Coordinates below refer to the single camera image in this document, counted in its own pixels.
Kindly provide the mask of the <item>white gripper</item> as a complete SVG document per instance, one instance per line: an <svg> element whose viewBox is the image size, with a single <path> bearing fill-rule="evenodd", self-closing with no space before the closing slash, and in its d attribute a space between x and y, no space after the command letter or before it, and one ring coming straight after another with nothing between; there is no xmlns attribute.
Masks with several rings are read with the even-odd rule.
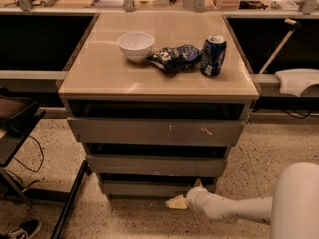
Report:
<svg viewBox="0 0 319 239"><path fill-rule="evenodd" d="M194 188L187 193L186 198L183 195L179 195L168 200L165 204L170 209L186 209L189 207L196 212L211 217L211 202L215 197L215 194L203 188L201 179L197 179Z"/></svg>

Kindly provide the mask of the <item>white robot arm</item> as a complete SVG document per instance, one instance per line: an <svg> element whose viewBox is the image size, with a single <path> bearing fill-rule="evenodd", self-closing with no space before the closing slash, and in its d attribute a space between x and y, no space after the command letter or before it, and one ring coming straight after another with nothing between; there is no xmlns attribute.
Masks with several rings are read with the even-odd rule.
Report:
<svg viewBox="0 0 319 239"><path fill-rule="evenodd" d="M286 167L269 197L232 200L209 192L198 181L186 195L166 202L190 208L213 221L248 220L270 226L270 239L319 239L319 165Z"/></svg>

